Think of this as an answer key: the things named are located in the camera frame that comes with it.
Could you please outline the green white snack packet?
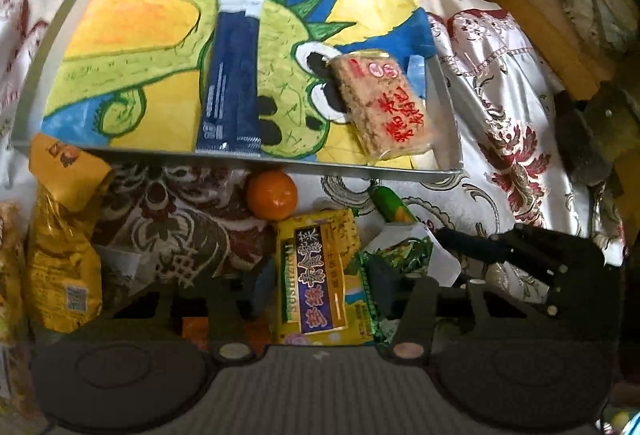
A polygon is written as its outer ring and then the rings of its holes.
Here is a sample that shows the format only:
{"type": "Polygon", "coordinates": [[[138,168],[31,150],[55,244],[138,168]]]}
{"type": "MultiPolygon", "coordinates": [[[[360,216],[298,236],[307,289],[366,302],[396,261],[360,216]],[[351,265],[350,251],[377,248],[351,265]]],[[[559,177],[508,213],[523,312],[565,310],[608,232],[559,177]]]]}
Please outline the green white snack packet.
{"type": "Polygon", "coordinates": [[[356,262],[378,343],[392,340],[418,279],[450,288],[461,275],[460,262],[420,223],[385,225],[356,262]]]}

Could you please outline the green tube snack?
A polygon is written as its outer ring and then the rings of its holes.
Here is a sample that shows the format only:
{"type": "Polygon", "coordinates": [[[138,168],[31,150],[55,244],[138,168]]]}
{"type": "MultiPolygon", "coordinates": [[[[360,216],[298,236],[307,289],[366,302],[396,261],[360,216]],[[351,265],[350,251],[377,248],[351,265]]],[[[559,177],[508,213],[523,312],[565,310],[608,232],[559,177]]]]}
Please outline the green tube snack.
{"type": "Polygon", "coordinates": [[[368,194],[375,209],[383,216],[386,223],[416,223],[414,215],[393,189],[376,185],[368,190],[368,194]]]}

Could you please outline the gold foil snack packet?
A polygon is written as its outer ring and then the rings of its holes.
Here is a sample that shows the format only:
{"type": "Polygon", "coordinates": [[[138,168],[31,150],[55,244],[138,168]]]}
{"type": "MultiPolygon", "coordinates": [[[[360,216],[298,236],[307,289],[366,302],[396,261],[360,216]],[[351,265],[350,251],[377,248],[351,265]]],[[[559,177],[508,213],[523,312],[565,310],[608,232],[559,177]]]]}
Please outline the gold foil snack packet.
{"type": "Polygon", "coordinates": [[[101,259],[92,236],[113,170],[43,133],[32,139],[28,167],[37,191],[27,244],[27,313],[43,329],[70,333],[102,311],[101,259]]]}

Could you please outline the brown rice cake packet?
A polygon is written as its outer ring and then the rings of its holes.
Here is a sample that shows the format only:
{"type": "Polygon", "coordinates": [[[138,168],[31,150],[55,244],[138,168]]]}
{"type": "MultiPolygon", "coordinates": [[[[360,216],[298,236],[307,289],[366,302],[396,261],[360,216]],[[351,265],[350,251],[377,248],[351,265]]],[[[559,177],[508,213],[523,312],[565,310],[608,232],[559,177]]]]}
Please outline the brown rice cake packet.
{"type": "Polygon", "coordinates": [[[420,156],[432,149],[432,120],[393,56],[356,51],[332,58],[328,67],[370,161],[420,156]]]}

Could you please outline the clear nut mix snack bag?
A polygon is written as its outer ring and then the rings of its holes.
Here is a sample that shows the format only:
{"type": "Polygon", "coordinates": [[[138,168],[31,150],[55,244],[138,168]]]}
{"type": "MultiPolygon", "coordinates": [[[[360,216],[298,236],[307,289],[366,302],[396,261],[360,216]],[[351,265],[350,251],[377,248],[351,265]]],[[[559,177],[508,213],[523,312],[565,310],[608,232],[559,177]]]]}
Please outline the clear nut mix snack bag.
{"type": "Polygon", "coordinates": [[[18,227],[19,218],[15,204],[1,203],[1,343],[8,346],[16,346],[26,339],[24,235],[18,227]]]}

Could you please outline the yellow purple snack packet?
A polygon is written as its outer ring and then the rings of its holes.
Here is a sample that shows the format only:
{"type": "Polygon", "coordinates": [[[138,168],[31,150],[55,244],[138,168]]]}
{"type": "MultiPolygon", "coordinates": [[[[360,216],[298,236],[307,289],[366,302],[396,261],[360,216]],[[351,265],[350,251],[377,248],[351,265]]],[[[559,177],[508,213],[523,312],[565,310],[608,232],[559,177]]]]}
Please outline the yellow purple snack packet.
{"type": "Polygon", "coordinates": [[[349,209],[299,215],[277,227],[274,340],[288,345],[364,345],[373,327],[356,262],[349,209]]]}

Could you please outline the orange tangerine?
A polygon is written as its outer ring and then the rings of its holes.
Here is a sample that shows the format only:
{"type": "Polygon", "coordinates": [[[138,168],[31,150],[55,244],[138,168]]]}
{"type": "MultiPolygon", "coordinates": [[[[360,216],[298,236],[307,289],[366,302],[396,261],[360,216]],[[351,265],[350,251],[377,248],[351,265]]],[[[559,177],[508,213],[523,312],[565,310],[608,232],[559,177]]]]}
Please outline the orange tangerine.
{"type": "Polygon", "coordinates": [[[247,207],[256,218],[266,221],[283,221],[290,218],[297,208],[297,187],[292,178],[282,171],[250,175],[245,195],[247,207]]]}

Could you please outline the dark blue stick packet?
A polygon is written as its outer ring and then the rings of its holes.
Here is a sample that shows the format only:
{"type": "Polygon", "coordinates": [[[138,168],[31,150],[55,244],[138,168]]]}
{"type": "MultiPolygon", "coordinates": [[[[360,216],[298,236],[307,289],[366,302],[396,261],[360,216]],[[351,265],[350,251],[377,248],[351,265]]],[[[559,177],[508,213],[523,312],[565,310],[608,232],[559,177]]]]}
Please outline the dark blue stick packet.
{"type": "Polygon", "coordinates": [[[217,0],[198,152],[257,155],[262,150],[258,118],[257,62],[264,0],[217,0]]]}

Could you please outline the floral satin bedspread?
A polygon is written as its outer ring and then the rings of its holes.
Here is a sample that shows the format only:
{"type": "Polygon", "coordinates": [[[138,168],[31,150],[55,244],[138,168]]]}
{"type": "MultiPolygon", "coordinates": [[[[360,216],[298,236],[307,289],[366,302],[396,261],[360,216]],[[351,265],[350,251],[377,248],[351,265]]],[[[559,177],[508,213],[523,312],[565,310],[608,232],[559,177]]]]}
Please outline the floral satin bedspread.
{"type": "MultiPolygon", "coordinates": [[[[565,173],[555,120],[567,91],[513,17],[483,0],[419,0],[431,26],[461,137],[463,170],[395,192],[426,225],[502,233],[515,224],[591,237],[622,260],[623,225],[611,195],[589,200],[565,173]]],[[[191,287],[199,273],[249,269],[270,249],[267,229],[225,169],[127,164],[117,171],[97,244],[149,255],[160,280],[191,287]]]]}

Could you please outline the grey tray with dinosaur drawing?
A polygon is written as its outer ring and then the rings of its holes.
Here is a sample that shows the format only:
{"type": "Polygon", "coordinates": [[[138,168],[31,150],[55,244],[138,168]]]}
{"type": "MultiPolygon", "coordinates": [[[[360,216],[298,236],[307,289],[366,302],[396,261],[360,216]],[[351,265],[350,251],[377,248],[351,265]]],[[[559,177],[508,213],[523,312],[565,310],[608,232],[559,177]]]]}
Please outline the grey tray with dinosaur drawing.
{"type": "Polygon", "coordinates": [[[429,180],[462,168],[419,0],[63,0],[10,140],[429,180]]]}

